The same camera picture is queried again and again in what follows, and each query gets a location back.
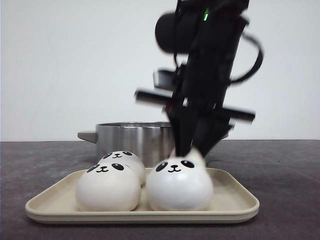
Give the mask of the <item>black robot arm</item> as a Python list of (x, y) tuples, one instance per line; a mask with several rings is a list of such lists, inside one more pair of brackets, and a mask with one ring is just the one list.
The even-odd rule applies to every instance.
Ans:
[[(250, 78), (261, 67), (260, 43), (244, 33), (248, 24), (242, 12), (246, 0), (180, 0), (174, 12), (162, 15), (155, 27), (158, 46), (167, 53), (186, 54), (175, 71), (159, 70), (154, 86), (172, 92), (165, 96), (138, 90), (138, 101), (164, 107), (170, 121), (174, 155), (186, 156), (196, 148), (205, 156), (232, 128), (231, 119), (252, 122), (253, 112), (223, 106), (226, 90)], [(259, 48), (253, 67), (232, 79), (231, 71), (240, 38)]]

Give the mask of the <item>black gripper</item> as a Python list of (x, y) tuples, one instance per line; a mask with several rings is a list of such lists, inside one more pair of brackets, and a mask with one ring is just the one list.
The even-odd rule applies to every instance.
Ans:
[(236, 109), (224, 108), (227, 88), (249, 78), (250, 70), (243, 77), (231, 80), (230, 74), (234, 54), (195, 51), (188, 54), (187, 63), (178, 66), (177, 87), (171, 96), (137, 90), (135, 98), (141, 102), (164, 106), (169, 118), (174, 142), (175, 155), (184, 157), (191, 144), (203, 157), (223, 138), (233, 125), (231, 119), (252, 122), (255, 114)]

